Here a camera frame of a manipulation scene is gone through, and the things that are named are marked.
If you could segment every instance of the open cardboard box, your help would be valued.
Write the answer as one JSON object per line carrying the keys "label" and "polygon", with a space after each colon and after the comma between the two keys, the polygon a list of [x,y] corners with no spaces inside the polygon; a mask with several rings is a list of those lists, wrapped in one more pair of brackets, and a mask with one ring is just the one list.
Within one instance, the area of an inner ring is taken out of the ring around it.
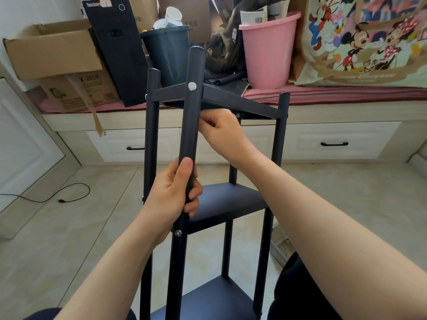
{"label": "open cardboard box", "polygon": [[3,39],[17,77],[37,79],[60,112],[120,100],[89,28],[87,20],[56,22]]}

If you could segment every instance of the black metal pole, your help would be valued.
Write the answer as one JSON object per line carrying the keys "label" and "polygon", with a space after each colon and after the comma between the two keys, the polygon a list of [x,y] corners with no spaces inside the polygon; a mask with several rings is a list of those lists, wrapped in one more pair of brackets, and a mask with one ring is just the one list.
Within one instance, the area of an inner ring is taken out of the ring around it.
{"label": "black metal pole", "polygon": [[[240,117],[237,117],[239,124],[242,122]],[[228,182],[236,184],[238,180],[238,169],[230,164],[230,173],[228,175]],[[233,236],[233,221],[226,221],[226,230],[224,233],[224,248],[222,250],[222,270],[221,276],[228,278],[228,271],[230,269],[230,255],[232,252],[232,236]]]}
{"label": "black metal pole", "polygon": [[[149,69],[147,77],[147,109],[145,116],[145,152],[144,152],[144,194],[143,201],[148,197],[156,178],[157,169],[157,139],[159,128],[159,103],[150,100],[151,92],[160,86],[160,71]],[[152,255],[147,261],[141,278],[140,319],[150,319],[151,313],[151,277]]]}
{"label": "black metal pole", "polygon": [[[285,132],[286,132],[286,120],[288,117],[288,108],[289,108],[289,93],[281,93],[279,96],[279,106],[280,118],[276,121],[276,129],[274,132],[274,141],[273,141],[273,152],[271,160],[274,161],[278,166],[282,163],[282,154],[283,154],[283,145],[285,141]],[[270,241],[271,241],[271,232],[273,227],[273,214],[271,213],[270,208],[265,209],[264,212],[264,224],[263,232],[261,235],[261,247],[260,247],[260,256],[258,260],[258,272],[257,279],[255,282],[255,293],[254,293],[254,304],[253,309],[257,315],[257,319],[261,319],[262,309],[263,309],[263,300],[264,300],[264,288],[266,285],[267,278],[267,265],[268,265],[268,255],[270,252]]]}
{"label": "black metal pole", "polygon": [[[203,77],[205,73],[205,50],[193,46],[188,54],[187,79],[182,117],[179,162],[184,157],[195,161],[197,134],[199,132],[200,104],[203,96]],[[193,175],[185,191],[193,188]],[[182,285],[184,282],[185,250],[188,236],[188,214],[182,213],[173,225],[172,249],[170,253],[169,282],[167,286],[166,320],[179,320],[181,313]]]}

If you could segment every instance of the tiled floor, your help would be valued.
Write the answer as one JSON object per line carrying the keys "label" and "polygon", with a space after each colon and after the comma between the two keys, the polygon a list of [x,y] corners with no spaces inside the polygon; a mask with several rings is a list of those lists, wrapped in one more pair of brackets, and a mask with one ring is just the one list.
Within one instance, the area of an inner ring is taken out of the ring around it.
{"label": "tiled floor", "polygon": [[[203,185],[228,180],[225,165],[198,168]],[[410,166],[310,164],[284,169],[427,270],[427,180]],[[13,240],[0,241],[0,319],[19,320],[42,308],[63,306],[142,207],[142,167],[83,167],[67,184],[73,182],[87,183],[91,194],[67,204],[52,199]],[[238,182],[252,186],[241,174]],[[56,199],[77,198],[85,191],[70,187]],[[250,297],[262,218],[262,212],[242,217],[233,229],[230,276]],[[220,225],[189,236],[184,293],[220,274],[223,231]],[[152,310],[166,302],[170,240],[154,251]],[[270,258],[264,314],[279,273]],[[132,305],[136,314],[138,301]]]}

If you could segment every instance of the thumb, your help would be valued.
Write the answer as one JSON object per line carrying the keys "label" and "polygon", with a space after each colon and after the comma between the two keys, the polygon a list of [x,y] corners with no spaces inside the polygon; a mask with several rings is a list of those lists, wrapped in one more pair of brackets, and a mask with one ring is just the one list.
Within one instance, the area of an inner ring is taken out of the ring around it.
{"label": "thumb", "polygon": [[181,164],[178,166],[178,170],[175,173],[175,178],[172,183],[172,191],[177,192],[185,192],[185,188],[187,187],[187,183],[191,173],[193,172],[193,161],[190,157],[184,157],[181,161]]}
{"label": "thumb", "polygon": [[199,119],[199,131],[207,140],[212,131],[215,130],[215,127],[212,127],[209,123],[207,123],[203,119]]}

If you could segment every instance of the bolt head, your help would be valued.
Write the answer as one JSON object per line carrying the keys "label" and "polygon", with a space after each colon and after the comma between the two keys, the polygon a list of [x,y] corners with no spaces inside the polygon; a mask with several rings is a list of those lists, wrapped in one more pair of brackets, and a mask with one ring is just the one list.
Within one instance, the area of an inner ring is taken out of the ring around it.
{"label": "bolt head", "polygon": [[197,85],[194,82],[188,83],[188,89],[194,91],[197,88]]}

